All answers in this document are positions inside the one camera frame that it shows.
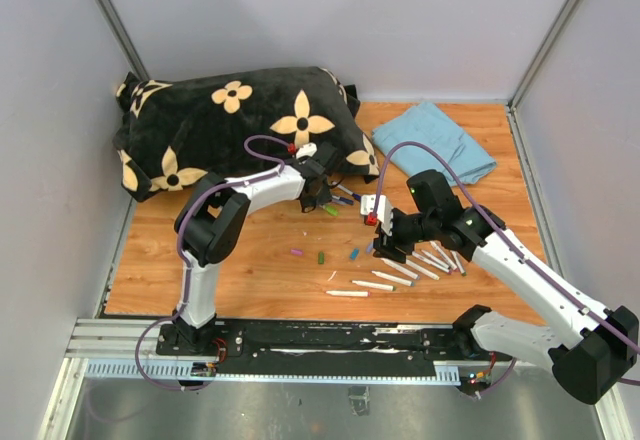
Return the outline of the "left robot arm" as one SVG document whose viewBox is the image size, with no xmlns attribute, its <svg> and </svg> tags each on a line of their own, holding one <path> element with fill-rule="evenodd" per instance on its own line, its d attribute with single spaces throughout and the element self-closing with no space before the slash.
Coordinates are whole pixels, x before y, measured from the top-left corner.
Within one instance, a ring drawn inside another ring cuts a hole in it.
<svg viewBox="0 0 640 440">
<path fill-rule="evenodd" d="M 174 224 L 183 278 L 172 324 L 181 346 L 195 356 L 213 346 L 220 268 L 235 249 L 247 217 L 281 202 L 297 200 L 304 213 L 329 203 L 328 177 L 341 163 L 338 150 L 326 142 L 299 147 L 289 160 L 245 148 L 275 166 L 244 177 L 205 175 Z"/>
</svg>

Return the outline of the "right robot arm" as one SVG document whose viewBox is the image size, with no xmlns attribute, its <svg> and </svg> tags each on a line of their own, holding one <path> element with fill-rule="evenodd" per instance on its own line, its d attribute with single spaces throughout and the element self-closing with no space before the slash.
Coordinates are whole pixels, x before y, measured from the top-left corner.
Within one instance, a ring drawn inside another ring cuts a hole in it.
<svg viewBox="0 0 640 440">
<path fill-rule="evenodd" d="M 460 357 L 495 352 L 536 365 L 587 405 L 623 380 L 639 356 L 639 319 L 631 310 L 610 309 L 571 285 L 490 210 L 462 206 L 442 173 L 423 171 L 407 187 L 413 214 L 392 207 L 381 193 L 361 200 L 365 224 L 376 228 L 376 256 L 405 263 L 416 244 L 437 241 L 496 277 L 544 321 L 536 326 L 475 305 L 453 324 Z"/>
</svg>

